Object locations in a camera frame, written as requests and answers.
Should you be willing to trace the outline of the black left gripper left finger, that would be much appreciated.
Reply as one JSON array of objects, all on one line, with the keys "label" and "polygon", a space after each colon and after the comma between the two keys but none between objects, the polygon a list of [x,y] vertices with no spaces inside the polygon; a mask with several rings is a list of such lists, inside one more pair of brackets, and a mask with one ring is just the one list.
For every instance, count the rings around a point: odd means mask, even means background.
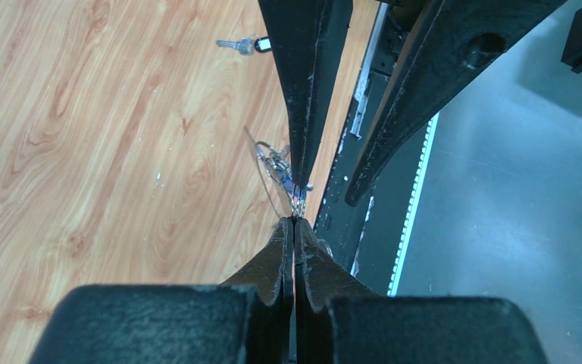
[{"label": "black left gripper left finger", "polygon": [[244,338],[245,363],[287,363],[294,307],[293,221],[281,218],[269,241],[221,283],[249,293]]}]

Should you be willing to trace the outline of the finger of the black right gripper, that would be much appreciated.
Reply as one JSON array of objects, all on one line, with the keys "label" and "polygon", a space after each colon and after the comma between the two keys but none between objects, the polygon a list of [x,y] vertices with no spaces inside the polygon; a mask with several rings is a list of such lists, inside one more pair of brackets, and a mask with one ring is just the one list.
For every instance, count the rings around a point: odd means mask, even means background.
[{"label": "finger of the black right gripper", "polygon": [[261,0],[288,114],[293,183],[304,189],[321,144],[351,1]]},{"label": "finger of the black right gripper", "polygon": [[561,1],[445,1],[395,104],[397,127],[429,121]]}]

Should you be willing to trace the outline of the large metal key ring plate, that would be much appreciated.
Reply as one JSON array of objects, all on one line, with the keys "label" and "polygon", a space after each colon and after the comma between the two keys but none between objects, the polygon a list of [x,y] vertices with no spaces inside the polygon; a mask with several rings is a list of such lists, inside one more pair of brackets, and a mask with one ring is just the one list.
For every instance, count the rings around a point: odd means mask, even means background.
[{"label": "large metal key ring plate", "polygon": [[246,141],[250,148],[251,156],[254,160],[256,171],[264,187],[264,192],[268,202],[273,208],[274,214],[278,217],[288,217],[293,214],[293,198],[289,196],[283,187],[273,179],[272,168],[277,161],[285,161],[290,164],[289,147],[276,149],[264,140],[257,140],[253,137],[247,126],[243,127]]}]

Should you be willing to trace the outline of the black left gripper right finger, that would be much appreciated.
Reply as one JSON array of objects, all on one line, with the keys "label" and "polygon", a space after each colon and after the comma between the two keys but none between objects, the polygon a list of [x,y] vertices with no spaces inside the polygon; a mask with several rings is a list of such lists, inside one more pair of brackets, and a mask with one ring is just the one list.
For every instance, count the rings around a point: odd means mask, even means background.
[{"label": "black left gripper right finger", "polygon": [[297,218],[293,224],[297,362],[333,363],[335,324],[330,302],[377,294],[319,246],[308,220]]}]

